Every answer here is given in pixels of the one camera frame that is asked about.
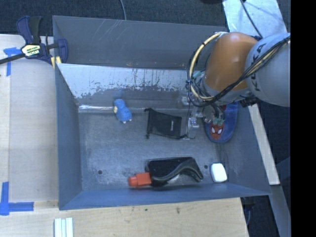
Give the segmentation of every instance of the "gray bin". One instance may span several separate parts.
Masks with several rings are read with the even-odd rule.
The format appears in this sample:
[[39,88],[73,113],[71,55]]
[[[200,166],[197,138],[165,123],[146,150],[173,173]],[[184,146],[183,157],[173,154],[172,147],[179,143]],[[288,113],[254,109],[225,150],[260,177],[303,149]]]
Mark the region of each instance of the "gray bin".
[[[153,108],[182,117],[188,106],[185,66],[196,48],[222,27],[55,16],[54,38],[65,38],[69,59],[56,67],[59,208],[127,206],[271,193],[248,108],[239,105],[237,125],[227,143],[211,142],[203,123],[195,139],[146,138]],[[202,54],[203,68],[210,44]],[[123,124],[113,101],[125,100],[132,122]],[[149,159],[193,157],[204,175],[166,186],[129,187]],[[228,179],[214,183],[210,165],[221,162]]]

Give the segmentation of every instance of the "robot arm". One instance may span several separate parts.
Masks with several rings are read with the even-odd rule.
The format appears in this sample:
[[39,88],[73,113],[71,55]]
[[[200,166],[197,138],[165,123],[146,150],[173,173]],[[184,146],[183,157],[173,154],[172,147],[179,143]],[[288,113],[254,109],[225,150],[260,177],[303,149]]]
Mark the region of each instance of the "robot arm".
[[[216,43],[205,71],[195,72],[201,50]],[[188,67],[189,102],[195,117],[224,120],[227,104],[259,101],[290,106],[290,34],[258,40],[243,33],[216,33],[196,50]]]

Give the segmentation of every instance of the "red object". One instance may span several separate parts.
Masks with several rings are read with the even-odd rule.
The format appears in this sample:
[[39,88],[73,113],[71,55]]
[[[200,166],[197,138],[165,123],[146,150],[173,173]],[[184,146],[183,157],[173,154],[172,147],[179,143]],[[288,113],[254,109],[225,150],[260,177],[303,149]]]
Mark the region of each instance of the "red object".
[[152,183],[150,173],[145,172],[145,173],[140,173],[136,174],[135,176],[131,176],[128,178],[128,183],[130,186],[145,186],[145,185],[150,185]]

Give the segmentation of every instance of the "blue plush toy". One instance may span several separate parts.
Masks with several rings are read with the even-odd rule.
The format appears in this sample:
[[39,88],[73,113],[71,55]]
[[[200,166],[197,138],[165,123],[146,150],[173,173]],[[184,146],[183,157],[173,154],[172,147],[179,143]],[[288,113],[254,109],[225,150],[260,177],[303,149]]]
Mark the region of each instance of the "blue plush toy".
[[132,113],[129,108],[126,107],[124,100],[116,99],[114,101],[114,113],[116,114],[118,120],[126,124],[127,121],[132,121]]

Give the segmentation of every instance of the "bin floor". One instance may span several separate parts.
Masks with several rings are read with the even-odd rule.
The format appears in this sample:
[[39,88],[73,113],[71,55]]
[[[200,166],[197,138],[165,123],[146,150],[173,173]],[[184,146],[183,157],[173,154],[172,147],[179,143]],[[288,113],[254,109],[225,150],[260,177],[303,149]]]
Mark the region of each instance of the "bin floor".
[[[182,116],[181,130],[186,133],[186,114]],[[81,172],[84,190],[128,188],[128,178],[145,172],[146,162],[153,158],[193,157],[204,179],[211,183],[209,166],[221,161],[220,145],[212,143],[200,129],[194,139],[172,139],[155,134],[146,138],[148,113],[133,114],[126,124],[118,121],[115,114],[79,114],[81,141]],[[168,185],[198,184],[191,177],[181,175]]]

